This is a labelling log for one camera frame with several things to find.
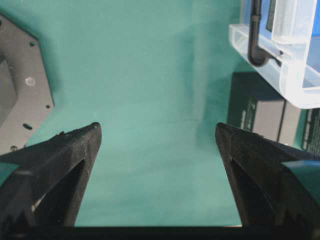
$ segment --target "black hose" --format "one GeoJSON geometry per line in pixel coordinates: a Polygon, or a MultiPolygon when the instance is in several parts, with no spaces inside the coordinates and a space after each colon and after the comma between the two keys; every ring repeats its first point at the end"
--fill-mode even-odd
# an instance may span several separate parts
{"type": "Polygon", "coordinates": [[[251,1],[251,18],[249,29],[248,59],[255,67],[262,67],[269,59],[275,59],[266,50],[259,47],[259,29],[262,0],[251,1]]]}

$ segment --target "metal bracket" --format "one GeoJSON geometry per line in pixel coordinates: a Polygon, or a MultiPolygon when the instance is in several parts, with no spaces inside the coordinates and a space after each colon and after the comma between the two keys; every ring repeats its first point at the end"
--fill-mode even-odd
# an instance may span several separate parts
{"type": "Polygon", "coordinates": [[[4,56],[16,102],[0,125],[0,155],[23,148],[54,107],[39,42],[0,15],[4,56]]]}

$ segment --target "green backdrop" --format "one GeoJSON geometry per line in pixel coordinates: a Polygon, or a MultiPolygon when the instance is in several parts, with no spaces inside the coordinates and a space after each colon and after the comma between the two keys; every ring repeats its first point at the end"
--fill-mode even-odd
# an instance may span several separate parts
{"type": "Polygon", "coordinates": [[[100,122],[79,226],[237,225],[215,143],[237,0],[1,0],[40,42],[55,108],[29,141],[100,122]]]}

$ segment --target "transparent plastic box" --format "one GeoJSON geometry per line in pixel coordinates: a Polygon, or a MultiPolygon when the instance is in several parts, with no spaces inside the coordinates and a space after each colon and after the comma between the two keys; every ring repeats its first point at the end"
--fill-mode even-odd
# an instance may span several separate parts
{"type": "MultiPolygon", "coordinates": [[[[267,23],[271,0],[262,0],[259,46],[281,65],[270,59],[266,65],[254,68],[285,99],[301,109],[320,108],[320,34],[316,31],[319,26],[314,25],[319,12],[317,2],[277,0],[270,31],[267,23]]],[[[240,23],[229,26],[231,45],[247,61],[250,12],[251,0],[243,0],[240,23]]]]}

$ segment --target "black box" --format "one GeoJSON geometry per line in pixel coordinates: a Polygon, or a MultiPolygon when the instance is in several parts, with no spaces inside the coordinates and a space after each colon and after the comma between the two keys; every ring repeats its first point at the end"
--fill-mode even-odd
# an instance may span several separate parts
{"type": "Polygon", "coordinates": [[[308,109],[304,125],[302,149],[320,155],[320,108],[308,109]]]}
{"type": "Polygon", "coordinates": [[[292,146],[300,113],[257,72],[232,75],[228,124],[292,146]]]}

